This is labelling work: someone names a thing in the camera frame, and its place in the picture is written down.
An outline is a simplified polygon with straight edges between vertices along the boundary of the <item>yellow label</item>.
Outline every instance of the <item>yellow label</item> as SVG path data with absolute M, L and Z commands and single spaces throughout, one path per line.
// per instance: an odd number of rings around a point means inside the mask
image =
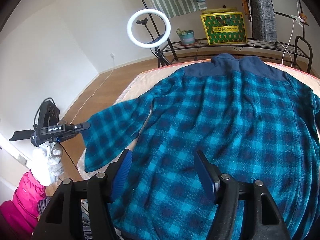
M 214 33 L 222 33 L 222 32 L 238 32 L 238 26 L 222 26 L 222 27 L 213 27 Z

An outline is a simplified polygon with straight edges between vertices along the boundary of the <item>blue knit sweater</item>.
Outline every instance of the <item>blue knit sweater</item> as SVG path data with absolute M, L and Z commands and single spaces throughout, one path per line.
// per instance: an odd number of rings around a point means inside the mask
M 320 99 L 258 57 L 229 54 L 180 68 L 137 99 L 93 115 L 82 132 L 85 170 L 115 158 L 138 133 L 124 193 L 109 205 L 114 225 L 136 239 L 205 239 L 217 206 L 193 167 L 200 148 L 235 179 L 261 179 L 291 237 L 318 217 Z M 243 201 L 233 239 L 239 239 Z

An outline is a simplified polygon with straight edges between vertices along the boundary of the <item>pink sleeve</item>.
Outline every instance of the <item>pink sleeve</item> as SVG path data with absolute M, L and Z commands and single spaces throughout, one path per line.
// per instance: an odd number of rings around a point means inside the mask
M 42 186 L 31 171 L 23 174 L 12 201 L 5 201 L 0 211 L 10 227 L 25 239 L 38 222 L 38 202 L 45 198 L 45 186 Z

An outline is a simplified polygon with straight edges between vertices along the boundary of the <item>flower pot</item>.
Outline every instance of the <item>flower pot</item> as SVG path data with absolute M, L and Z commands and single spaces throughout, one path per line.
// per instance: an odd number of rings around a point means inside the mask
M 178 34 L 181 43 L 183 45 L 188 45 L 195 43 L 195 32 L 194 31 L 187 31 L 186 34 Z

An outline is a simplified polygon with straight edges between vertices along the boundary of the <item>tripod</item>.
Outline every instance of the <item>tripod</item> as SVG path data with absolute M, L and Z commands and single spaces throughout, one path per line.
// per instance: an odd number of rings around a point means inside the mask
M 159 41 L 163 37 L 163 34 L 158 36 L 156 39 L 154 39 L 152 33 L 150 32 L 150 30 L 149 30 L 149 28 L 147 26 L 147 21 L 148 21 L 148 18 L 145 18 L 142 21 L 137 20 L 136 23 L 137 24 L 142 24 L 143 26 L 145 26 L 145 28 L 147 29 L 148 33 L 150 34 L 150 36 L 151 36 L 151 38 L 153 40 L 152 42 L 149 42 L 148 44 L 152 44 L 152 43 L 155 43 L 155 42 Z M 160 47 L 155 47 L 155 54 L 156 54 L 156 56 L 158 58 L 158 67 L 171 65 L 170 61 L 163 55 Z

